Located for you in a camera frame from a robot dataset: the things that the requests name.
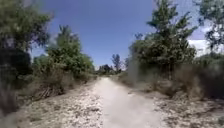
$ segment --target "cloud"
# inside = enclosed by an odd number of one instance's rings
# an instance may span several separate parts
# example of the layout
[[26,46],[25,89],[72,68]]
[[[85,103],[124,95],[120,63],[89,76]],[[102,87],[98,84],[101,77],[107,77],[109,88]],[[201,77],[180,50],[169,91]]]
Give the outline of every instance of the cloud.
[[201,56],[210,52],[208,49],[208,42],[206,40],[188,40],[191,46],[197,50],[196,56]]
[[207,32],[210,31],[211,29],[212,29],[211,26],[205,26],[205,27],[202,27],[202,28],[201,28],[201,31],[202,31],[203,33],[207,33]]

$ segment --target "blue sky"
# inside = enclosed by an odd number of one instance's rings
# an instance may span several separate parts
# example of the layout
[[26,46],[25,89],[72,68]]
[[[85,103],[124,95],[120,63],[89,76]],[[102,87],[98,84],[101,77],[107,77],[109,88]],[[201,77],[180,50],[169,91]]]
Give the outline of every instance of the blue sky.
[[[191,11],[192,23],[197,25],[197,10],[191,0],[175,0],[178,12]],[[128,47],[136,33],[149,33],[146,25],[155,9],[154,0],[43,0],[42,9],[54,14],[49,32],[55,37],[59,25],[69,25],[78,34],[83,52],[92,57],[95,66],[111,64],[111,56],[128,56]],[[189,38],[191,43],[202,42],[203,29],[198,29]],[[32,56],[43,53],[40,48]]]

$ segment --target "green foliage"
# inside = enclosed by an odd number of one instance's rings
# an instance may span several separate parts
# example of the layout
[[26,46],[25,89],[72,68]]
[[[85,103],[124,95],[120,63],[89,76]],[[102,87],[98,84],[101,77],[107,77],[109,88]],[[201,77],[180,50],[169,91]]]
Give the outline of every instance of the green foliage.
[[121,71],[121,60],[120,60],[120,55],[119,54],[113,54],[112,55],[112,62],[114,64],[114,68],[117,73]]
[[28,50],[47,43],[50,17],[24,0],[0,0],[0,71],[2,80],[19,85],[20,75],[31,73]]
[[77,35],[73,35],[68,26],[60,27],[60,30],[56,44],[47,47],[49,58],[61,69],[72,72],[75,78],[92,72],[93,63],[89,56],[81,53]]
[[224,1],[202,0],[196,5],[200,8],[200,25],[204,26],[206,22],[212,25],[205,37],[210,42],[210,49],[214,50],[216,46],[224,44]]
[[100,75],[112,75],[114,73],[113,67],[108,64],[99,67],[98,74]]
[[158,68],[161,72],[172,72],[176,66],[193,60],[196,51],[190,47],[187,38],[196,27],[188,27],[189,13],[173,23],[178,16],[176,7],[168,0],[158,0],[152,20],[147,22],[156,32],[144,38],[142,35],[136,36],[130,51],[132,59],[138,60],[140,71]]
[[42,76],[51,72],[53,66],[52,60],[45,55],[35,57],[33,60],[33,72],[36,76]]
[[219,66],[222,70],[224,69],[224,55],[220,53],[210,53],[195,58],[194,64],[199,68],[211,68]]
[[50,17],[38,12],[24,0],[0,0],[0,46],[28,51],[32,44],[43,46],[49,34]]

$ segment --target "tall tree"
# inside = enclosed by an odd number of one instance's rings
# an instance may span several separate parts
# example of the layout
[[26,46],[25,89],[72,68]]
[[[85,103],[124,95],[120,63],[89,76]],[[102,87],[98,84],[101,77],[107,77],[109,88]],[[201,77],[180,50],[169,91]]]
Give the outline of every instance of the tall tree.
[[0,0],[0,72],[16,79],[30,73],[28,50],[35,44],[44,46],[49,37],[49,15],[25,4],[25,0]]
[[74,77],[79,78],[87,72],[92,72],[92,60],[81,52],[81,44],[77,35],[72,34],[69,26],[60,26],[60,33],[56,44],[47,47],[47,53],[54,65],[65,71],[71,71]]
[[201,2],[196,2],[196,5],[200,8],[200,25],[204,26],[209,23],[208,27],[211,27],[205,37],[210,43],[210,49],[215,50],[224,44],[224,1],[201,0]]
[[28,51],[32,44],[43,46],[49,37],[50,17],[25,0],[0,0],[0,48]]
[[121,70],[121,59],[119,54],[113,54],[112,55],[112,62],[114,64],[114,68],[116,72],[118,73]]
[[147,22],[156,32],[137,38],[130,50],[142,71],[157,67],[162,72],[172,72],[174,67],[194,58],[195,49],[190,47],[187,38],[197,27],[188,27],[189,12],[177,19],[177,5],[171,1],[158,0],[156,4],[152,20]]

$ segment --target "dry shrub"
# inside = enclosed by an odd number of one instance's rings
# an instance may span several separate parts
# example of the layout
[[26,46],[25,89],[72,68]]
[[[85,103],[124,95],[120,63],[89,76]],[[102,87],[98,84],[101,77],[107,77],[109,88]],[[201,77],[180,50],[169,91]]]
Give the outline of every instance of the dry shrub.
[[182,65],[174,73],[174,88],[186,92],[189,99],[201,99],[204,96],[198,77],[198,69],[193,65]]
[[212,99],[224,99],[224,70],[214,67],[199,72],[199,79],[205,96]]
[[118,75],[118,80],[119,80],[121,83],[123,83],[123,84],[125,84],[125,85],[127,85],[127,86],[129,86],[129,87],[131,87],[131,86],[134,85],[133,81],[130,80],[130,78],[128,77],[128,73],[127,73],[127,72],[122,72],[122,73],[120,73],[120,74]]

